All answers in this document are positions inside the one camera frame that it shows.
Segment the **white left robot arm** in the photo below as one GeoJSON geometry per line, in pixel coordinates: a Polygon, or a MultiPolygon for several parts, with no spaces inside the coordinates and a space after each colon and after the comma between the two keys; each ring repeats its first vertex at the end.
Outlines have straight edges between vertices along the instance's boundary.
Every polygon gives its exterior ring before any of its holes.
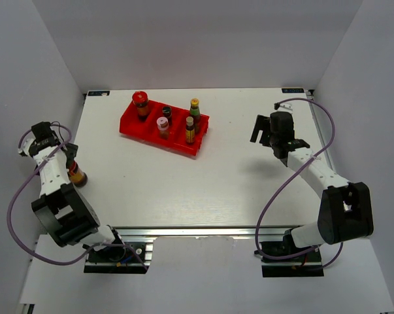
{"type": "Polygon", "coordinates": [[[119,261],[125,244],[117,231],[101,225],[96,212],[79,192],[88,176],[75,161],[78,146],[65,144],[52,129],[53,123],[31,127],[34,138],[20,146],[22,156],[36,162],[41,180],[39,198],[31,208],[50,237],[60,247],[82,244],[103,260],[119,261]]]}

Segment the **red-cap brown spice jar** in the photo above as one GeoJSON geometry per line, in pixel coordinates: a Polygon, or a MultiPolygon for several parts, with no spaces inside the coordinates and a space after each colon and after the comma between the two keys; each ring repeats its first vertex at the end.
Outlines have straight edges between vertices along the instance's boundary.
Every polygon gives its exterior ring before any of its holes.
{"type": "Polygon", "coordinates": [[[76,187],[83,187],[88,181],[88,176],[81,170],[76,161],[73,161],[68,169],[68,176],[70,181],[76,187]]]}

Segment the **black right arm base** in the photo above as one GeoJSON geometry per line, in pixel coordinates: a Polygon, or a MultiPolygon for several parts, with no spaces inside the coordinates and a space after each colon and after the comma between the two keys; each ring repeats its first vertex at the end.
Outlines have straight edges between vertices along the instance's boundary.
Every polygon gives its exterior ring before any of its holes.
{"type": "Polygon", "coordinates": [[[282,238],[273,241],[260,241],[254,255],[261,259],[264,278],[323,277],[323,264],[320,250],[301,254],[307,248],[297,248],[285,231],[282,238]]]}

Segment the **green-label red sauce bottle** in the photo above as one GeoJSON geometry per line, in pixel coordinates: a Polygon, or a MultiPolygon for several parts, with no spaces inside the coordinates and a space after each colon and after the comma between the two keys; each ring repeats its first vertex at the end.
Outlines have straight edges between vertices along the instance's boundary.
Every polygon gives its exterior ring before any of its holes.
{"type": "Polygon", "coordinates": [[[195,133],[198,134],[200,132],[200,122],[201,122],[201,112],[199,109],[199,100],[197,98],[193,98],[190,101],[190,110],[189,115],[193,118],[195,133]]]}

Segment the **pink-cap spice jar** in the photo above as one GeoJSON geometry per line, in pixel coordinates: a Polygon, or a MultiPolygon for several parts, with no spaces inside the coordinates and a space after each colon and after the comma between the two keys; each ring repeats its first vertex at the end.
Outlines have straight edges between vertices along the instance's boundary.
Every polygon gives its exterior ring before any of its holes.
{"type": "Polygon", "coordinates": [[[158,131],[159,131],[160,138],[168,139],[169,138],[169,134],[170,134],[168,119],[166,117],[164,117],[164,116],[159,117],[156,120],[156,124],[157,124],[157,128],[158,128],[158,131]]]}

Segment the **yellow-label dark sauce bottle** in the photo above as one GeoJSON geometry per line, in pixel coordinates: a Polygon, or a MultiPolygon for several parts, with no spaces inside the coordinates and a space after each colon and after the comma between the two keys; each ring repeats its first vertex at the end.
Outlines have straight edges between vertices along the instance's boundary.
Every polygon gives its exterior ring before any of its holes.
{"type": "Polygon", "coordinates": [[[193,144],[195,141],[195,124],[192,116],[186,118],[186,143],[193,144]]]}

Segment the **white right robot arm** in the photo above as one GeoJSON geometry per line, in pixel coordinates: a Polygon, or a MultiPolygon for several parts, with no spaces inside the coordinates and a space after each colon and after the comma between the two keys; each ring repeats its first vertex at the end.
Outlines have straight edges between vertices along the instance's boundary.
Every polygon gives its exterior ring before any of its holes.
{"type": "Polygon", "coordinates": [[[305,255],[306,249],[324,243],[371,236],[374,231],[370,190],[365,183],[352,183],[335,173],[314,156],[310,145],[295,137],[293,117],[276,111],[259,115],[250,141],[270,147],[274,156],[309,185],[320,198],[317,221],[294,228],[284,237],[284,256],[292,261],[305,255]]]}

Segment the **red-cap dark sauce jar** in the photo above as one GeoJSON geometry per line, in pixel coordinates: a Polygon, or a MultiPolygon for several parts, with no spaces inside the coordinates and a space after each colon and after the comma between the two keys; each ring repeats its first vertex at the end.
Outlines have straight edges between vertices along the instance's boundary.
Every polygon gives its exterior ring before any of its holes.
{"type": "Polygon", "coordinates": [[[147,93],[143,91],[136,91],[132,95],[132,101],[137,109],[139,120],[145,121],[150,114],[147,93]]]}

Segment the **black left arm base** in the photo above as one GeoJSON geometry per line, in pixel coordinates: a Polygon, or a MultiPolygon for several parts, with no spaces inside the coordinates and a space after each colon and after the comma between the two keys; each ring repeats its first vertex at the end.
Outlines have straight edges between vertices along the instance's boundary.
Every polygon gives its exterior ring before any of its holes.
{"type": "Polygon", "coordinates": [[[115,258],[104,258],[91,252],[84,263],[84,273],[146,274],[152,260],[155,237],[124,236],[123,240],[131,245],[134,252],[128,248],[121,248],[118,249],[119,254],[115,258]]]}

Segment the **black-cap spice shaker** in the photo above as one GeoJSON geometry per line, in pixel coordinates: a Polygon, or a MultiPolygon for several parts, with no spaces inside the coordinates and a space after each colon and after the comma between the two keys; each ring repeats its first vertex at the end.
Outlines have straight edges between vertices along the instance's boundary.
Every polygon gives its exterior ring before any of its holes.
{"type": "Polygon", "coordinates": [[[172,125],[172,108],[170,106],[164,106],[162,108],[163,116],[168,120],[169,125],[172,125]]]}

